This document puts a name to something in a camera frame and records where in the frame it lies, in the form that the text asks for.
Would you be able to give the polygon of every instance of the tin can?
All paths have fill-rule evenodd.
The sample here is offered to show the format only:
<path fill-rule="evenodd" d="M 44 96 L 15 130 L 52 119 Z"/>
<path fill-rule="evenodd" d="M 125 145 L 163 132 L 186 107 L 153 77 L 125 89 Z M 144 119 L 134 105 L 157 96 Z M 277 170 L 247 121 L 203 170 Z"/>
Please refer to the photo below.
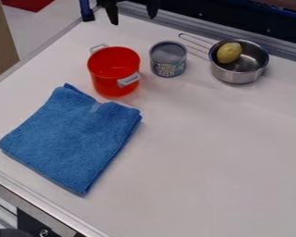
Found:
<path fill-rule="evenodd" d="M 187 48 L 178 42 L 163 41 L 150 49 L 152 72 L 163 78 L 173 78 L 186 68 Z"/>

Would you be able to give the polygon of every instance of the blue towel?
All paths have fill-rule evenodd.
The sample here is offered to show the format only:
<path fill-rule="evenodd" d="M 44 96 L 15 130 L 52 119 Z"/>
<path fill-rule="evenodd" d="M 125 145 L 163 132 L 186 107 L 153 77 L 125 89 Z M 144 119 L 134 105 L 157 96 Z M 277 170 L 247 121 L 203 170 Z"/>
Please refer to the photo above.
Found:
<path fill-rule="evenodd" d="M 74 193 L 86 194 L 141 119 L 138 109 L 99 104 L 65 84 L 6 135 L 0 148 Z"/>

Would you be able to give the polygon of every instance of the pot handle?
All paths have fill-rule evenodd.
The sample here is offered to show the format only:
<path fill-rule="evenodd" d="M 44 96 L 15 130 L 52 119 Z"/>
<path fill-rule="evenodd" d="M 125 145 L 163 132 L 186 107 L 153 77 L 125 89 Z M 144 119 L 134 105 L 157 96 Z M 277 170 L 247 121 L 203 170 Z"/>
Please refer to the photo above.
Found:
<path fill-rule="evenodd" d="M 90 49 L 90 53 L 91 55 L 96 53 L 97 51 L 99 51 L 100 49 L 103 49 L 103 48 L 107 48 L 108 45 L 107 44 L 99 44 L 99 45 L 96 45 L 95 47 L 92 47 Z"/>
<path fill-rule="evenodd" d="M 119 88 L 123 88 L 125 86 L 128 86 L 138 81 L 140 78 L 141 78 L 141 74 L 139 74 L 138 72 L 135 72 L 134 74 L 130 75 L 127 78 L 117 80 L 117 84 Z"/>

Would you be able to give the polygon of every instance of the floor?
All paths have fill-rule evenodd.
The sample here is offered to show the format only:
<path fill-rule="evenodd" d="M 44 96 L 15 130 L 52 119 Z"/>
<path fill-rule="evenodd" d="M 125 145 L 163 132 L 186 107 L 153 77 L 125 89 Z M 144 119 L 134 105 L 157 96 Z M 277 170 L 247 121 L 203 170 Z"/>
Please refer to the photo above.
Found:
<path fill-rule="evenodd" d="M 80 17 L 78 0 L 55 0 L 38 13 L 3 6 L 20 59 Z"/>

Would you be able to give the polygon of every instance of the metal bowl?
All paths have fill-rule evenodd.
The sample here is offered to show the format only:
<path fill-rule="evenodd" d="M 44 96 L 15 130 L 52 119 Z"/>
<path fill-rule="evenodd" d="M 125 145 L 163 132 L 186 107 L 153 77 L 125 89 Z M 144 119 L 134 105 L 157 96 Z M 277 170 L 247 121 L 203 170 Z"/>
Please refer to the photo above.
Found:
<path fill-rule="evenodd" d="M 242 54 L 239 59 L 229 64 L 219 63 L 217 60 L 218 49 L 226 43 L 239 43 Z M 245 84 L 256 81 L 269 62 L 269 54 L 259 44 L 254 42 L 235 39 L 222 41 L 215 44 L 209 51 L 213 74 L 221 81 Z"/>

